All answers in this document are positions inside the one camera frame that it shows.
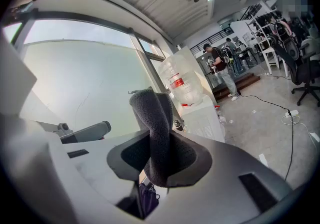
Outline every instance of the black office chair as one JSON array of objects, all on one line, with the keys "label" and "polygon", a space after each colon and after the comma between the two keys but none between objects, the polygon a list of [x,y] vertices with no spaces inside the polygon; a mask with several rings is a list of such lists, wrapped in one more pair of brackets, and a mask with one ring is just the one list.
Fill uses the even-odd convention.
[{"label": "black office chair", "polygon": [[[271,46],[275,52],[284,59],[287,66],[289,67],[291,80],[294,84],[300,85],[304,82],[305,86],[300,88],[294,88],[291,93],[294,94],[295,91],[303,91],[302,96],[299,98],[297,105],[300,105],[301,100],[306,96],[306,94],[311,93],[317,100],[318,106],[320,107],[320,98],[316,95],[315,90],[320,90],[320,87],[310,86],[310,81],[320,77],[320,64],[317,60],[310,61],[310,57],[315,55],[315,52],[306,54],[301,57],[303,64],[297,66],[293,58],[278,44],[278,38],[273,35],[269,35],[271,38]],[[299,48],[299,50],[304,50],[308,45],[304,45]]]}]

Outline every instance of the jeans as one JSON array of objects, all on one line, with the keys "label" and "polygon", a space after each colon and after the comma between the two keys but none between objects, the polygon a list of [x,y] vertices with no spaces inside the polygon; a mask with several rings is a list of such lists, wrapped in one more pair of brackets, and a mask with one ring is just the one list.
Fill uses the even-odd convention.
[{"label": "jeans", "polygon": [[242,69],[242,67],[241,67],[241,63],[240,63],[239,57],[237,55],[232,55],[232,57],[234,59],[236,69],[238,71],[240,71]]},{"label": "jeans", "polygon": [[219,73],[221,74],[224,82],[226,83],[226,86],[228,87],[230,94],[233,96],[237,96],[237,87],[235,86],[236,84],[229,74],[228,66],[226,66],[226,68],[224,68],[222,71],[219,71]]}]

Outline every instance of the chair base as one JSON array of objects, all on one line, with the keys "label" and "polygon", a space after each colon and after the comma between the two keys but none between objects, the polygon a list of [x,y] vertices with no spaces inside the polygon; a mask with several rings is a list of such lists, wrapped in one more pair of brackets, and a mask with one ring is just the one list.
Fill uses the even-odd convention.
[{"label": "chair base", "polygon": [[317,99],[318,101],[318,106],[320,107],[320,98],[317,96],[317,94],[315,93],[315,90],[320,90],[320,87],[316,87],[316,86],[310,86],[310,84],[305,84],[304,87],[300,87],[300,88],[294,88],[291,93],[294,94],[295,91],[303,91],[302,96],[299,98],[298,102],[296,103],[298,106],[301,103],[301,100],[306,96],[306,94],[311,93],[311,95],[314,96],[315,99]]}]

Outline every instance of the purple bag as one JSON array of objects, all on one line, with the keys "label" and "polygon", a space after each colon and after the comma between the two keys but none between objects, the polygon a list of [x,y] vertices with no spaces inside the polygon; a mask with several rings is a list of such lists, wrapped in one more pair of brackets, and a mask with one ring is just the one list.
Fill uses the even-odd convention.
[{"label": "purple bag", "polygon": [[145,184],[141,183],[139,186],[141,206],[145,217],[147,217],[159,204],[159,198],[153,184],[148,188]]}]

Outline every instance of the water bottle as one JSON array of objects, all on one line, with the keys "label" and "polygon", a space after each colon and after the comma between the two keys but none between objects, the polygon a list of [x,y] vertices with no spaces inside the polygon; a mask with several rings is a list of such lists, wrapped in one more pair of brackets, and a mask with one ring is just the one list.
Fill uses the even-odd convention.
[{"label": "water bottle", "polygon": [[158,73],[183,106],[202,101],[201,81],[183,56],[168,57],[160,64]]}]

